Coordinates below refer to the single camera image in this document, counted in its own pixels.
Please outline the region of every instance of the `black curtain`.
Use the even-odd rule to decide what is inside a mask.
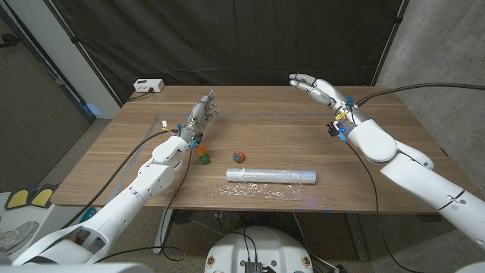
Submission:
[[[166,85],[370,85],[401,0],[54,0],[122,101]]]

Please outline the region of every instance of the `wooden table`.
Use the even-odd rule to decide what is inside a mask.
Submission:
[[[222,209],[303,212],[375,212],[371,180],[353,152],[336,137],[330,137],[325,124],[334,117],[327,108],[311,101],[291,86],[166,86],[161,93],[128,102],[107,126],[89,151],[81,158],[56,190],[52,202],[59,206],[83,206],[98,192],[127,154],[144,137],[161,130],[161,121],[170,128],[184,124],[193,105],[214,89],[221,115],[204,131],[203,144],[211,163],[203,165],[196,151],[186,180],[172,209]],[[384,87],[338,87],[344,96],[356,100]],[[395,139],[429,155],[435,171],[478,195],[466,176],[440,149],[430,134],[394,95],[377,97],[361,108]],[[157,136],[146,143],[116,176],[94,205],[103,206],[136,176],[139,166],[150,158],[152,150],[169,137]],[[237,164],[235,150],[246,159]],[[186,170],[176,173],[173,184],[147,206],[166,207]],[[389,213],[426,213],[426,206],[380,174],[383,165],[366,161],[377,185],[379,207]],[[301,193],[287,194],[300,200],[254,199],[217,193],[224,185],[227,168],[265,168],[315,170],[317,183],[302,185]],[[269,190],[286,191],[287,185],[269,185]]]

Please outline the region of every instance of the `yellow cushion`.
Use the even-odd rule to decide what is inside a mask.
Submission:
[[[45,206],[52,196],[53,191],[51,189],[44,189],[36,195],[31,204],[35,206]]]
[[[7,204],[7,208],[15,208],[18,206],[25,206],[27,204],[27,197],[29,196],[28,190],[19,190],[10,198]]]

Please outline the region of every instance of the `plastic wrap roll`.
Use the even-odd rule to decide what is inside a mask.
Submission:
[[[314,184],[317,175],[314,171],[228,168],[226,178],[232,182]]]

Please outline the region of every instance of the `white robotic arm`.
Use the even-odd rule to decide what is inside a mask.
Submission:
[[[347,141],[344,135],[347,133],[348,139],[369,161],[385,165],[380,170],[384,176],[430,204],[485,249],[483,200],[432,171],[434,164],[429,157],[393,139],[328,82],[304,74],[292,74],[289,78],[289,84],[307,92],[314,101],[334,112],[336,120],[327,125],[332,137]]]
[[[171,136],[157,146],[143,164],[136,179],[92,218],[51,233],[34,243],[15,261],[26,263],[92,264],[108,254],[113,242],[153,197],[172,184],[181,166],[180,156],[202,138],[202,131],[212,117],[213,91],[197,102],[178,136]],[[78,242],[74,238],[83,238]]]

